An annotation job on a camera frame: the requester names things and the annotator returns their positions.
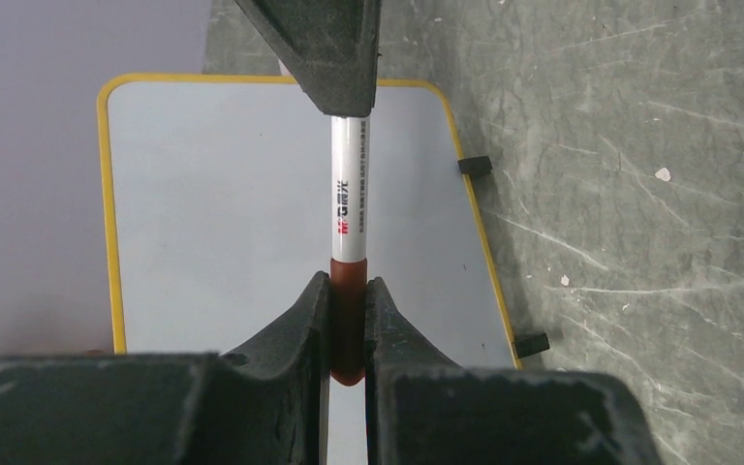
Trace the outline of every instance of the gray marble floor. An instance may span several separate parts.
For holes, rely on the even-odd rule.
[[[448,96],[528,365],[611,373],[667,464],[744,464],[744,2],[384,0],[379,74]],[[277,74],[215,0],[206,71]]]

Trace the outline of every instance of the yellow border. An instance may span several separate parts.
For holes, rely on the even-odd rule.
[[[294,84],[292,77],[283,76],[225,76],[225,75],[173,75],[161,73],[134,73],[122,75],[112,79],[102,87],[98,94],[98,146],[101,156],[101,184],[104,197],[104,224],[107,236],[107,263],[109,268],[109,305],[112,311],[112,339],[115,352],[124,354],[127,352],[127,339],[124,329],[124,304],[121,300],[121,266],[118,260],[118,236],[115,226],[115,197],[112,191],[112,168],[109,155],[109,113],[108,103],[109,94],[113,90],[129,82],[241,82],[241,83],[262,83],[262,84]],[[457,126],[454,124],[454,117],[451,112],[450,103],[441,89],[422,80],[407,79],[380,79],[378,85],[393,87],[422,87],[434,93],[444,105],[447,114],[447,121],[451,129],[451,137],[454,143],[454,149],[457,152],[457,158],[463,158],[463,150],[460,147],[460,139],[457,135]],[[483,255],[486,258],[486,266],[489,268],[489,277],[492,280],[492,288],[495,292],[495,298],[503,320],[503,327],[506,338],[509,341],[509,350],[514,360],[514,366],[520,368],[520,359],[514,352],[514,334],[512,333],[512,324],[509,320],[509,310],[506,301],[503,298],[498,274],[495,270],[495,262],[492,260],[492,253],[489,250],[489,242],[486,238],[486,231],[483,229],[481,212],[478,209],[478,203],[475,199],[475,191],[472,190],[472,181],[469,176],[463,176],[466,185],[466,194],[469,197],[469,204],[472,206],[472,215],[475,217],[475,224],[478,225],[478,234],[480,235],[480,245],[483,248]]]

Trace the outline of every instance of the white board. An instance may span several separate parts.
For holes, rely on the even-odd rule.
[[[454,361],[513,367],[448,115],[428,84],[379,87],[369,275]],[[329,119],[289,78],[121,77],[99,119],[116,351],[228,351],[328,270]],[[365,463],[362,399],[332,384],[331,463]]]

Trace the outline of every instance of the white marker barrel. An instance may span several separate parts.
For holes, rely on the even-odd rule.
[[[332,258],[366,259],[369,118],[332,116]]]

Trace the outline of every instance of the marker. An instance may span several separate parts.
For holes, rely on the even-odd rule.
[[[338,383],[352,386],[363,379],[369,118],[331,119],[331,372]]]

